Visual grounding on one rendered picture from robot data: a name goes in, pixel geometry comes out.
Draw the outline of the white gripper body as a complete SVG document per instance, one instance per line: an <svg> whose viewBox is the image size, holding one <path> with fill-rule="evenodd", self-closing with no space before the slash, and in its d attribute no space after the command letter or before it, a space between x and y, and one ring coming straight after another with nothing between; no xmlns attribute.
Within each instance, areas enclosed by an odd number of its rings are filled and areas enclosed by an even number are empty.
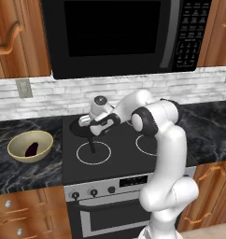
<svg viewBox="0 0 226 239"><path fill-rule="evenodd" d="M84 116L79 118L78 125L80 127L87 127L87 126L90 125L91 121L92 121L92 117L91 117L90 114L84 115Z"/></svg>

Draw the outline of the dark purple eggplant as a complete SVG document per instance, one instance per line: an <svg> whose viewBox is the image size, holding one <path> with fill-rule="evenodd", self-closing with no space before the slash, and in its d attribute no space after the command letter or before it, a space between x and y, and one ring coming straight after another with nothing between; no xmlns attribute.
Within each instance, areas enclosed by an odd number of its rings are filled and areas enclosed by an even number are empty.
<svg viewBox="0 0 226 239"><path fill-rule="evenodd" d="M25 151L25 156L26 157L32 157L35 156L35 154L37 153L37 149L38 149L38 143L34 142L32 145L30 145L27 150Z"/></svg>

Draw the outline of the black frying pan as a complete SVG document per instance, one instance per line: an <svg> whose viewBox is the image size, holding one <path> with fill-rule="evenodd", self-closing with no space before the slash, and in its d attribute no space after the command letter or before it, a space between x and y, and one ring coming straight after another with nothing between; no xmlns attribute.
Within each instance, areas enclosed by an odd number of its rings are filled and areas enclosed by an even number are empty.
<svg viewBox="0 0 226 239"><path fill-rule="evenodd" d="M89 143L90 148L91 148L91 153L96 152L94 144L93 144L94 134L91 132L89 126L80 127L79 124L78 124L78 119L75 119L70 124L69 129L70 129L71 133L74 134L75 136L87 138L88 143Z"/></svg>

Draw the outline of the black hob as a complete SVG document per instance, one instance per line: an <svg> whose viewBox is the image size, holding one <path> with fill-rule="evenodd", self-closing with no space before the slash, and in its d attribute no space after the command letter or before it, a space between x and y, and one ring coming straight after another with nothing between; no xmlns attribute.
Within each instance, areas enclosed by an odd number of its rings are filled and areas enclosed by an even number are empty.
<svg viewBox="0 0 226 239"><path fill-rule="evenodd" d="M63 116L63 184L106 180L152 173L156 166L157 141L136 132L124 122L104 136L95 136L96 152L88 139L75 136L69 126L80 115Z"/></svg>

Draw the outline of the yellow bowl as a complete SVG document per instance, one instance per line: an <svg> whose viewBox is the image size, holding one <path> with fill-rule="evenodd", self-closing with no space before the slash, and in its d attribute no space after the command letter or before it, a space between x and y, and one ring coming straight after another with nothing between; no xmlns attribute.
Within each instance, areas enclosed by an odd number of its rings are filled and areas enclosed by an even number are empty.
<svg viewBox="0 0 226 239"><path fill-rule="evenodd" d="M26 157L25 153L34 143L35 155ZM44 159L53 146L53 137L45 131L29 131L16 135L7 145L8 154L19 162L32 163Z"/></svg>

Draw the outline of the black microwave oven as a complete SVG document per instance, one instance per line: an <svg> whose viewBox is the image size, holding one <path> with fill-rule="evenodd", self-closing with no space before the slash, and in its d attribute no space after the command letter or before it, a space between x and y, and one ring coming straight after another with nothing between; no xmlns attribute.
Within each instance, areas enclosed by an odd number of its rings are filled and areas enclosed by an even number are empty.
<svg viewBox="0 0 226 239"><path fill-rule="evenodd" d="M177 36L160 68L170 0L41 0L56 79L193 71L212 0L180 0Z"/></svg>

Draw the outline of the steel oven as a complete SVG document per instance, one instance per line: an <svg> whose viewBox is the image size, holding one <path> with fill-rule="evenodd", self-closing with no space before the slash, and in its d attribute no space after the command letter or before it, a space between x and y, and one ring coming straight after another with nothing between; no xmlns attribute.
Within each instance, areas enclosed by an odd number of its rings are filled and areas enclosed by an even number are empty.
<svg viewBox="0 0 226 239"><path fill-rule="evenodd" d="M73 239L135 239L150 218L150 213L140 206L85 212L78 210L75 205L100 205L138 199L139 191L149 182L152 173L64 185ZM115 193L108 192L111 186L116 188ZM98 190L95 197L90 195L92 189ZM79 193L77 200L71 197L75 191Z"/></svg>

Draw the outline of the wooden drawer front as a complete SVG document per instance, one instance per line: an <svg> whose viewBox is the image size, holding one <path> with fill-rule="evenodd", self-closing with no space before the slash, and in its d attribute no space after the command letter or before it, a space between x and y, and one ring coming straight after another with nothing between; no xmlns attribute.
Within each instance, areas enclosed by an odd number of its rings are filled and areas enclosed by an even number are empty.
<svg viewBox="0 0 226 239"><path fill-rule="evenodd" d="M22 235L17 230L23 229ZM46 239L54 232L50 216L0 218L0 239Z"/></svg>
<svg viewBox="0 0 226 239"><path fill-rule="evenodd" d="M11 207L5 207L6 201L11 201ZM0 194L0 218L28 213L46 204L47 197L43 189Z"/></svg>

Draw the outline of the wooden base cupboard door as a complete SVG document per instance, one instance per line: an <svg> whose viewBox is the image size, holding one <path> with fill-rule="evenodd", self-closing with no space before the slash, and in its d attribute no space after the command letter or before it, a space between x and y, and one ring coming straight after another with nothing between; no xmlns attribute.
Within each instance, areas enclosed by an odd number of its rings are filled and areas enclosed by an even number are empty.
<svg viewBox="0 0 226 239"><path fill-rule="evenodd" d="M213 166L223 166L226 171L226 161L197 166L193 179L198 184L199 197L182 212L177 226L179 232L192 231L226 222L226 175L223 176L219 171L216 171L206 179L198 181L199 177ZM211 215L198 224L190 225L184 220L184 217L196 220L206 213L211 213Z"/></svg>

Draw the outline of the wooden wall cupboard door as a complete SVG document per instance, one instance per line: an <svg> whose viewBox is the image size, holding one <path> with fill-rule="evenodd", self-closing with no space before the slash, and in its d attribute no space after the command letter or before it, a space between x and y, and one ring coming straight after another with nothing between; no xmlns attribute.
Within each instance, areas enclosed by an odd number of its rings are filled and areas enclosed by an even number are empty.
<svg viewBox="0 0 226 239"><path fill-rule="evenodd" d="M197 66L226 66L226 0L212 0Z"/></svg>
<svg viewBox="0 0 226 239"><path fill-rule="evenodd" d="M0 56L0 78L50 75L49 54L40 0L0 0L0 45L18 21L24 30L15 39L13 50Z"/></svg>

